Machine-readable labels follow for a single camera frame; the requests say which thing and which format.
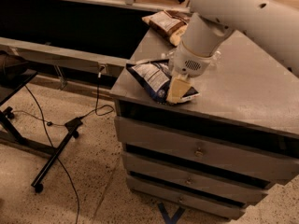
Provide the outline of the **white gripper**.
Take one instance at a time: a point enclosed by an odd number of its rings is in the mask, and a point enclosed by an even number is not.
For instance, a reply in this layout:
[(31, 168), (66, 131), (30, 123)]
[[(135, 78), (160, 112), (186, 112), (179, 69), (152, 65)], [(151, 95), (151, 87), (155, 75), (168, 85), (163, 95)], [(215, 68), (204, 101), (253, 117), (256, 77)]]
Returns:
[(212, 54), (197, 54), (188, 49), (183, 42), (175, 48), (173, 64), (169, 66), (173, 75), (166, 101), (170, 104), (185, 103), (192, 99), (191, 95), (185, 94), (192, 87), (189, 77), (199, 77), (204, 74), (210, 65)]

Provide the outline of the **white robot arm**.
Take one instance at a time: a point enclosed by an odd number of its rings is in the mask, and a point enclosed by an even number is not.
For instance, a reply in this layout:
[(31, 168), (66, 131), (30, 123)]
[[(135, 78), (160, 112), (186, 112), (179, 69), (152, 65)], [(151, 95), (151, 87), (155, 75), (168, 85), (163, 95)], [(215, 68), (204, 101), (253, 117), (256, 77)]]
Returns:
[(166, 101), (180, 102), (223, 41), (238, 31), (299, 75), (299, 11), (273, 0), (191, 0), (192, 17), (171, 59)]

